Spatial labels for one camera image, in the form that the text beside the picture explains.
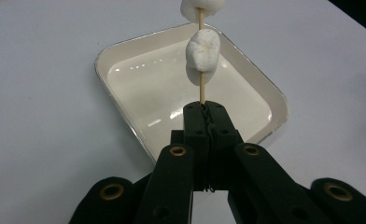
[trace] white table surface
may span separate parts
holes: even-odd
[[[67,223],[93,184],[153,163],[95,75],[105,47],[187,21],[180,1],[0,0],[0,223]],[[326,0],[227,0],[205,20],[285,93],[263,145],[298,183],[366,195],[366,29]],[[234,223],[226,193],[192,223]]]

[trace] square dish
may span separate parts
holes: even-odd
[[[205,99],[222,104],[246,142],[259,143],[288,118],[282,92],[221,31],[218,69]],[[186,45],[197,24],[185,24],[104,49],[95,70],[153,160],[183,129],[183,106],[199,100],[186,75]]]

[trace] wooden skewer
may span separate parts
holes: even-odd
[[[204,10],[202,8],[198,8],[198,24],[199,29],[204,29]],[[200,72],[200,104],[205,104],[205,73]]]

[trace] white marshmallow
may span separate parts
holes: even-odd
[[[224,0],[182,0],[180,13],[187,20],[198,23],[198,7],[204,10],[204,18],[215,15],[224,5]]]
[[[207,83],[218,67],[220,39],[209,29],[199,30],[186,46],[186,73],[192,84],[200,85],[200,74],[204,72]]]

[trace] bolt hole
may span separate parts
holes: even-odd
[[[323,188],[326,193],[328,193],[331,197],[333,197],[336,200],[342,201],[342,202],[349,202],[352,200],[352,194],[349,193],[348,190],[332,183],[326,183]]]
[[[249,156],[259,156],[260,155],[260,151],[256,147],[246,146],[246,147],[244,147],[244,151]]]
[[[308,219],[308,214],[299,207],[294,207],[293,210],[291,210],[291,214],[300,220]]]
[[[119,198],[124,192],[124,187],[119,183],[104,186],[99,192],[99,196],[105,201],[111,201]]]
[[[223,130],[220,130],[220,133],[221,134],[226,134],[226,133],[228,133],[229,131],[227,131],[227,130],[225,130],[225,129],[223,129]]]
[[[186,149],[183,147],[172,147],[171,149],[169,149],[169,152],[173,156],[183,156],[184,154],[186,154]]]
[[[154,208],[153,216],[157,219],[166,219],[169,216],[169,209],[167,207],[158,206]]]

